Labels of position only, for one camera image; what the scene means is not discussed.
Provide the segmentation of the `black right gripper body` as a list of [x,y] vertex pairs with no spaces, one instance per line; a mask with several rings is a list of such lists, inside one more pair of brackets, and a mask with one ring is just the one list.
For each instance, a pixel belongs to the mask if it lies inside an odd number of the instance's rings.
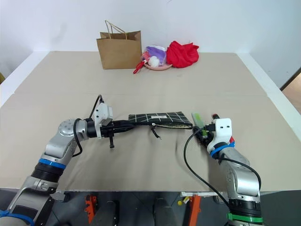
[[198,139],[198,141],[200,142],[201,145],[208,145],[214,138],[214,130],[205,130],[204,126],[202,127],[203,128],[203,131],[202,131],[202,134],[203,136],[202,137],[196,137]]

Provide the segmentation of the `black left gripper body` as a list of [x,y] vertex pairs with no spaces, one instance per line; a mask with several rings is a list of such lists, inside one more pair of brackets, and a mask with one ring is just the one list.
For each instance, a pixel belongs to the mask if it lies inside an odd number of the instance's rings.
[[114,123],[111,121],[108,125],[102,126],[100,128],[101,138],[109,138],[110,140],[110,148],[114,148]]

